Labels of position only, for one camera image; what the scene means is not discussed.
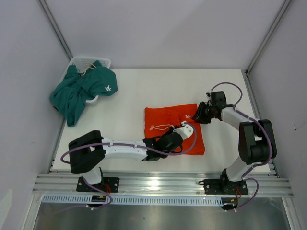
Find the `orange shorts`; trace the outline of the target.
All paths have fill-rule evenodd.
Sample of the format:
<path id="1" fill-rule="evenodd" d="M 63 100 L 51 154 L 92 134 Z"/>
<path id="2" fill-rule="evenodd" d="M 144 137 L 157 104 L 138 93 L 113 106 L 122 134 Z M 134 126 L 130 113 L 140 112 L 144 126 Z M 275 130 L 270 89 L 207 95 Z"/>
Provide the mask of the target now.
<path id="1" fill-rule="evenodd" d="M 146 138 L 161 136 L 171 126 L 179 126 L 181 122 L 187 121 L 196 129 L 197 139 L 188 155 L 204 155 L 205 145 L 202 137 L 201 126 L 192 120 L 197 110 L 197 104 L 177 105 L 164 108 L 148 108 L 144 110 L 144 135 Z"/>

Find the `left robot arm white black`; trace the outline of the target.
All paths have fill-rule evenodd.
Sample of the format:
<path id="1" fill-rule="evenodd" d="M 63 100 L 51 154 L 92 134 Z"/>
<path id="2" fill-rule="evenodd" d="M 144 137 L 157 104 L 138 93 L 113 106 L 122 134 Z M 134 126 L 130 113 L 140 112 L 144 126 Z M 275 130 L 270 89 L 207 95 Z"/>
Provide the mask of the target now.
<path id="1" fill-rule="evenodd" d="M 102 169 L 98 166 L 102 160 L 158 161 L 182 154 L 185 139 L 182 127 L 171 127 L 161 136 L 135 142 L 116 142 L 103 138 L 100 131 L 94 130 L 68 144 L 69 161 L 66 163 L 72 174 L 82 175 L 87 186 L 98 192 L 104 187 Z"/>

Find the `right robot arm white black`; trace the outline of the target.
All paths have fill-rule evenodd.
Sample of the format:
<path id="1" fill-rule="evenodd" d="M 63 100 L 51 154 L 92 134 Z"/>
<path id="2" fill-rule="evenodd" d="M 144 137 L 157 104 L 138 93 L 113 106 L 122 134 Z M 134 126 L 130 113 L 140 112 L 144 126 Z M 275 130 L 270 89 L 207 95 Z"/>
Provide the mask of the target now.
<path id="1" fill-rule="evenodd" d="M 199 181 L 206 194 L 234 194 L 239 190 L 248 193 L 247 175 L 256 167 L 264 166 L 277 155 L 272 123 L 258 120 L 239 111 L 235 105 L 228 104 L 223 91 L 207 93 L 209 100 L 200 102 L 193 116 L 199 124 L 209 124 L 212 119 L 228 123 L 238 132 L 238 158 L 224 169 L 219 179 Z"/>

